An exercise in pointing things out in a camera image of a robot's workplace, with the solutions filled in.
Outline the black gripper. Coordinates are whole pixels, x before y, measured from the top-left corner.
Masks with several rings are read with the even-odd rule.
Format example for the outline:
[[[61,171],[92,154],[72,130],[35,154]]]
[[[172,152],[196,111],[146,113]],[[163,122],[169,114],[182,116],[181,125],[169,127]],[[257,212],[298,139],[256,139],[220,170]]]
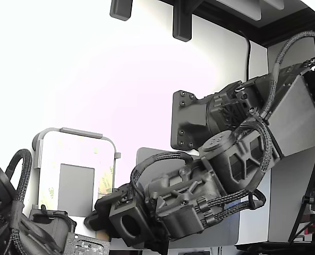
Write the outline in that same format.
[[[95,203],[93,211],[84,220],[85,226],[92,231],[109,231],[109,221],[144,221],[144,192],[139,183],[139,195],[130,183],[115,189]]]

